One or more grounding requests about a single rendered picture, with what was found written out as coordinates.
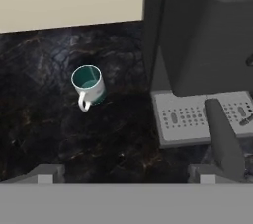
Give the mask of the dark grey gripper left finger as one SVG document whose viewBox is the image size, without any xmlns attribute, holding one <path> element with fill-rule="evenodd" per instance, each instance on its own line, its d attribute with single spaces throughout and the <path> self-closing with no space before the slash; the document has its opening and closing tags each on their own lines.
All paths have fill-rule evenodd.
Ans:
<svg viewBox="0 0 253 224">
<path fill-rule="evenodd" d="M 62 164 L 39 164 L 28 173 L 5 180 L 5 184 L 55 184 L 64 182 L 65 167 Z"/>
</svg>

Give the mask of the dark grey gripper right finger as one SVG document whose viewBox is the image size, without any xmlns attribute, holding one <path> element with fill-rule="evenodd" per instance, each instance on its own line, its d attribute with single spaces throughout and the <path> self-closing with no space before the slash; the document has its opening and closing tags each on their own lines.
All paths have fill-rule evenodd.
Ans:
<svg viewBox="0 0 253 224">
<path fill-rule="evenodd" d="M 199 184 L 238 184 L 252 183 L 253 176 L 246 176 L 243 179 L 235 179 L 226 175 L 220 168 L 209 164 L 191 164 L 188 167 L 188 182 Z"/>
</svg>

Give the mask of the white and teal mug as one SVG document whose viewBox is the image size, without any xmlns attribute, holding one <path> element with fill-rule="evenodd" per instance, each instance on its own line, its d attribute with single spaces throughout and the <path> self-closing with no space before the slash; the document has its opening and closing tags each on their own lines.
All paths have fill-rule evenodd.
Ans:
<svg viewBox="0 0 253 224">
<path fill-rule="evenodd" d="M 101 70 L 95 65 L 82 65 L 71 75 L 71 84 L 78 93 L 78 106 L 83 112 L 101 103 L 106 87 Z"/>
</svg>

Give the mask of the dark grey coffee machine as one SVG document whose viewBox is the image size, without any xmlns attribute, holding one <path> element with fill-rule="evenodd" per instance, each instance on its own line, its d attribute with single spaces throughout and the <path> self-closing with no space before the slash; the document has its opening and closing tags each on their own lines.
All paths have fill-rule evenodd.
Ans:
<svg viewBox="0 0 253 224">
<path fill-rule="evenodd" d="M 253 0 L 143 0 L 143 59 L 159 144 L 209 144 L 235 179 L 253 176 Z"/>
</svg>

